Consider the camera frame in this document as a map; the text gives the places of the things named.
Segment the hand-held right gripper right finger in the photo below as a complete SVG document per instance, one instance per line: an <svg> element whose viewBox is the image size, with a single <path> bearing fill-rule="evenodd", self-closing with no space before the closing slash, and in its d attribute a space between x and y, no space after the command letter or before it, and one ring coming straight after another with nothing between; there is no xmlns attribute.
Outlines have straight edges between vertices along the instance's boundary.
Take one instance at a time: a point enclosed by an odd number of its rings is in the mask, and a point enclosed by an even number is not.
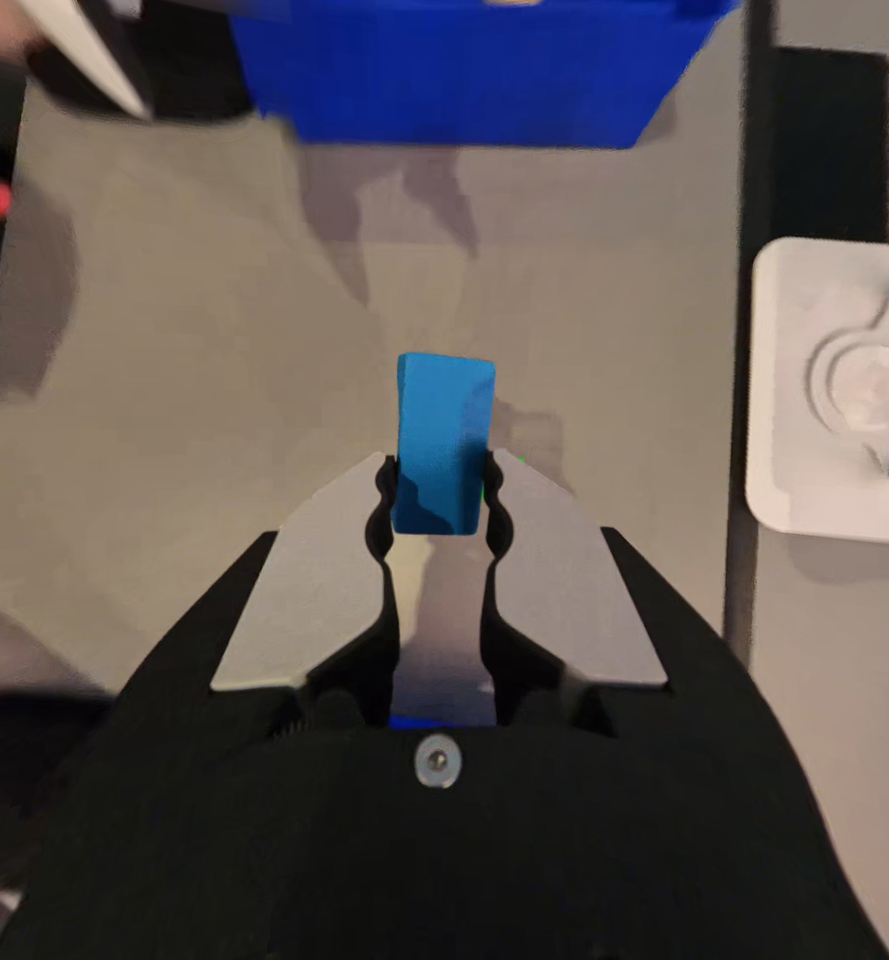
<svg viewBox="0 0 889 960"><path fill-rule="evenodd" d="M487 453L480 656L495 718L535 693L567 715L599 686L660 690L667 672L602 529L575 497L506 449Z"/></svg>

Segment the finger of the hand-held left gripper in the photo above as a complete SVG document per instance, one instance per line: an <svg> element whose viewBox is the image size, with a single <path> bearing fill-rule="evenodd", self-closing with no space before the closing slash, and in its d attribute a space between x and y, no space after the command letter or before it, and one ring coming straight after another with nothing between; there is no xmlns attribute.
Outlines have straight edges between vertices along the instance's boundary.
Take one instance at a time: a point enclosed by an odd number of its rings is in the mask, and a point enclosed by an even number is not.
<svg viewBox="0 0 889 960"><path fill-rule="evenodd" d="M108 1L18 1L67 60L126 115L154 119L153 93L125 17Z"/></svg>

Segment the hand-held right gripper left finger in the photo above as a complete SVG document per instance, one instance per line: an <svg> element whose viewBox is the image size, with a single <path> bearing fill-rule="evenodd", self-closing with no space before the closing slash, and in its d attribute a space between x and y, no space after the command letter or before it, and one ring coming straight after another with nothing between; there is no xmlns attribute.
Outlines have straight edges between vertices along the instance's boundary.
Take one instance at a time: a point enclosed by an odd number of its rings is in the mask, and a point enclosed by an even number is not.
<svg viewBox="0 0 889 960"><path fill-rule="evenodd" d="M387 724L401 630L387 563L394 457L373 453L304 500L278 529L211 690L342 690Z"/></svg>

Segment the blue arch block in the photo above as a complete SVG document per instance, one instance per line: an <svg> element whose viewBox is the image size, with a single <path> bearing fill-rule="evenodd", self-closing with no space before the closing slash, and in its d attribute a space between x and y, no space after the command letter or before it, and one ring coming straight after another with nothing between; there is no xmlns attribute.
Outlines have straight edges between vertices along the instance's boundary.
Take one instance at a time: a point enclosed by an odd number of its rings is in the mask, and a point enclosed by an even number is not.
<svg viewBox="0 0 889 960"><path fill-rule="evenodd" d="M472 536L483 502L495 401L493 362L399 355L396 534Z"/></svg>

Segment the black table inset panel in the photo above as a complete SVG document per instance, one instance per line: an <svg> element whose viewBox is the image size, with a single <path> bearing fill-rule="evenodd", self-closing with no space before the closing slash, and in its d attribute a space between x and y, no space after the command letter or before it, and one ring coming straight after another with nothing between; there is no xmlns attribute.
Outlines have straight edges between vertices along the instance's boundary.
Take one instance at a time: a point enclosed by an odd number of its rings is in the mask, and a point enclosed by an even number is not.
<svg viewBox="0 0 889 960"><path fill-rule="evenodd" d="M779 47L770 239L889 243L889 57Z"/></svg>

